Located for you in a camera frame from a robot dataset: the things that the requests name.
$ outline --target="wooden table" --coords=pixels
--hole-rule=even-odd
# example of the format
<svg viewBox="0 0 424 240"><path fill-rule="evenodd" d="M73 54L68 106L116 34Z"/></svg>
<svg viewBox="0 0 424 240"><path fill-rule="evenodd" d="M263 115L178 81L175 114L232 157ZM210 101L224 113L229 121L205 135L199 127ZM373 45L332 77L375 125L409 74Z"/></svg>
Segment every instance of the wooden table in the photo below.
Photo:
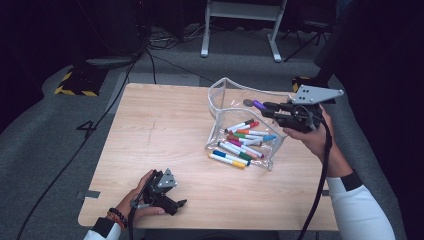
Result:
<svg viewBox="0 0 424 240"><path fill-rule="evenodd" d="M321 164L287 137L268 171L244 170L207 157L214 124L208 88L129 84L106 140L79 223L93 226L150 169L170 168L178 186L167 193L188 202L174 216L150 216L139 228L299 230L311 209ZM337 231L329 197L322 197L309 230Z"/></svg>

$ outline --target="clear plastic bag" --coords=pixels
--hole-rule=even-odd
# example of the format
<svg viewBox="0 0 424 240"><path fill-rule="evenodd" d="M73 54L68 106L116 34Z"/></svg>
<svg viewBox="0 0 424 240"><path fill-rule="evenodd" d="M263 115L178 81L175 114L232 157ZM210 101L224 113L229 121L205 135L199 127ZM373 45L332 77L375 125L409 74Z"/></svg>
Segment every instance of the clear plastic bag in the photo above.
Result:
<svg viewBox="0 0 424 240"><path fill-rule="evenodd" d="M223 145L221 144L230 142L229 135L234 136L234 133L237 132L235 131L237 128L230 129L230 131L227 131L227 129L236 125L243 125L244 122L248 120L252 121L253 119L258 125L247 130L251 132L267 132L268 136L271 137L264 137L262 141L255 141L252 139L254 141L251 141L251 143L256 143L248 145L248 149L252 149L257 153L262 153L263 156L250 160L250 163L271 171L273 156L283 144L286 135L273 119L262 117L260 110L254 106L253 102L281 103L287 102L288 98L289 95L286 93L260 91L237 84L228 78L222 78L213 84L208 91L209 110L212 117L215 118L215 123L212 127L205 149L209 151L223 151ZM228 151L226 151L226 153L234 155L234 153Z"/></svg>

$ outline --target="white sleeve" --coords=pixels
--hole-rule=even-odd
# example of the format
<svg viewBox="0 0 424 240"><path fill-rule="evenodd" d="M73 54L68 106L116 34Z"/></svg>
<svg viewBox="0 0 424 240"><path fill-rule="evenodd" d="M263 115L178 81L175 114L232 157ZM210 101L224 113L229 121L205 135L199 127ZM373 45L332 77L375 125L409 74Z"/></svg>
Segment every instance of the white sleeve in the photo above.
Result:
<svg viewBox="0 0 424 240"><path fill-rule="evenodd" d="M99 218L94 227L88 230L84 240L118 240L120 235L119 224L106 218Z"/></svg>
<svg viewBox="0 0 424 240"><path fill-rule="evenodd" d="M389 220L356 172L343 178L328 177L327 183L343 240L395 239Z"/></svg>

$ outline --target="marker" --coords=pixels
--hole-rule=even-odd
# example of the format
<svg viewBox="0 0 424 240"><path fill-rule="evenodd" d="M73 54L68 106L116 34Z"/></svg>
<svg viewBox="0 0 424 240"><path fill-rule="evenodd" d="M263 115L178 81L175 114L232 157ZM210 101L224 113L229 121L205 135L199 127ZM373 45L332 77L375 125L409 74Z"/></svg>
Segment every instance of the marker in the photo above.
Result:
<svg viewBox="0 0 424 240"><path fill-rule="evenodd" d="M261 102L258 100L253 100L253 106L255 106L259 111L263 109L267 109Z"/></svg>
<svg viewBox="0 0 424 240"><path fill-rule="evenodd" d="M256 151L255 149L251 149L250 147L248 147L248 146L246 146L246 145L241 144L241 142L237 142L237 141L234 141L234 140L230 140L230 142L231 142L232 144L234 144L234 145L236 145L236 146L240 147L240 148L246 149L247 151L249 151L249 152L252 152L252 153L256 154L256 156L258 156L258 157L260 157L260 158L264 158L264 157L265 157L265 155L263 155L261 152L258 152L258 151Z"/></svg>
<svg viewBox="0 0 424 240"><path fill-rule="evenodd" d="M262 146L262 139L247 139L246 141L243 141L242 143L243 145L246 145L246 146L250 146L250 145Z"/></svg>
<svg viewBox="0 0 424 240"><path fill-rule="evenodd" d="M235 155L243 158L244 160L248 160L248 161L252 160L252 157L249 156L249 155L247 155L246 153L237 151L234 148L230 148L229 146L227 146L225 144L222 144L221 142L218 142L218 146L220 146L220 147L222 147L222 148L224 148L224 149L226 149L226 150L234 153Z"/></svg>
<svg viewBox="0 0 424 240"><path fill-rule="evenodd" d="M226 128L224 131L225 131L225 132L229 132L229 131L231 131L231 130L236 130L236 129L241 128L241 127L243 127L243 126L249 125L249 124L251 124L251 123L253 123L253 122L254 122L254 120L253 120L253 119L249 119L249 120L247 120L246 122L242 122L242 123L239 123L239 124L234 125L234 126L232 126L232 127Z"/></svg>
<svg viewBox="0 0 424 240"><path fill-rule="evenodd" d="M256 159L256 158L258 158L258 156L256 156L256 154L254 154L254 153L252 153L252 152L249 152L249 151L247 151L246 149L243 149L243 148L241 148L241 147L239 147L239 146L236 146L236 145L234 145L234 144L232 144L232 143L230 143L230 142L225 142L224 143L225 145L227 145L228 147L230 147L230 148L234 148L235 150L237 150L237 151L240 151L240 152L244 152L244 153L246 153L247 155L249 155L249 156L251 156L252 157L252 159Z"/></svg>
<svg viewBox="0 0 424 240"><path fill-rule="evenodd" d="M241 162L246 166L250 165L250 161L246 161L246 160L243 160L241 158L231 156L230 154L226 154L226 153L218 151L218 150L213 150L212 153L215 154L215 155L218 155L220 157L223 157L223 158L228 158L228 159L233 160L233 161Z"/></svg>
<svg viewBox="0 0 424 240"><path fill-rule="evenodd" d="M252 131L248 129L237 129L236 132L241 134L250 134L250 135L259 135L259 136L269 135L268 132Z"/></svg>
<svg viewBox="0 0 424 240"><path fill-rule="evenodd" d="M262 137L261 136L255 136L255 135L249 135L249 134L243 134L243 133L233 133L234 136L238 137L238 138L247 138L247 139L259 139Z"/></svg>
<svg viewBox="0 0 424 240"><path fill-rule="evenodd" d="M253 123L251 123L251 124L249 124L249 125L245 125L245 126L243 126L243 127L240 127L240 128L236 128L236 129L232 129L232 130L230 130L230 131L228 131L228 132L235 132L235 131L237 131L237 130L244 130L244 129L249 129L249 128L254 128L254 127L256 127L256 126L258 126L259 125L259 122L258 121L255 121L255 122L253 122Z"/></svg>
<svg viewBox="0 0 424 240"><path fill-rule="evenodd" d="M227 135L228 140L234 140L243 143L244 145L262 145L262 139L247 139L247 138L238 138L234 135Z"/></svg>
<svg viewBox="0 0 424 240"><path fill-rule="evenodd" d="M262 137L262 139L264 140L264 142L266 142L266 141L271 141L271 140L276 139L276 138L277 138L277 136L276 136L276 135L274 135L274 134L266 135L266 136L263 136L263 137Z"/></svg>
<svg viewBox="0 0 424 240"><path fill-rule="evenodd" d="M241 168L241 169L244 169L246 167L246 165L241 163L241 162L237 162L237 161L233 161L233 160L230 160L230 159L227 159L227 158L223 158L223 157L220 157L220 156L212 154L212 153L209 154L209 157L213 158L215 160L221 161L221 162L231 164L234 167L238 167L238 168Z"/></svg>

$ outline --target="gray floor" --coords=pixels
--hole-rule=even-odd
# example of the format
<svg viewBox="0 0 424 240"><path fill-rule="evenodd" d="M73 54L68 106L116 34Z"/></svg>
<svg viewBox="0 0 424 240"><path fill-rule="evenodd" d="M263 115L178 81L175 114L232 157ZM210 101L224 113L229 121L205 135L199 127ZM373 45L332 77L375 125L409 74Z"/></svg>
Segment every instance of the gray floor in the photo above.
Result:
<svg viewBox="0 0 424 240"><path fill-rule="evenodd" d="M150 50L155 56L157 82L208 87L228 77L260 90L292 91L294 76L316 75L319 69L313 59L322 44L309 45L287 63L275 63L266 40L268 32L270 30L248 33L237 29L214 33L207 58L200 57L201 38L168 50ZM298 47L295 35L284 41L277 39L277 45L283 57ZM116 108L112 108L76 158L69 162L84 140L84 132L75 129L88 120L100 119L111 98L117 95L116 89L122 83L126 68L109 71L99 97L53 94L68 69L61 69L48 78L43 86L44 99L0 135L1 239L18 236L37 199L68 163L68 168L35 209L21 239L82 239L88 230L78 224L83 202L76 196L90 184ZM129 81L153 83L152 73L152 63L145 54L133 68ZM335 77L330 87L343 89ZM382 206L397 239L406 239L397 199L355 121L348 94L337 99L337 104L327 106L327 110L333 117L337 143ZM140 237L143 234L143 230L136 232ZM280 231L281 239L297 236L297 231ZM315 232L309 232L305 239L315 237ZM321 232L319 237L340 239L337 232ZM127 238L127 233L122 234L121 239Z"/></svg>

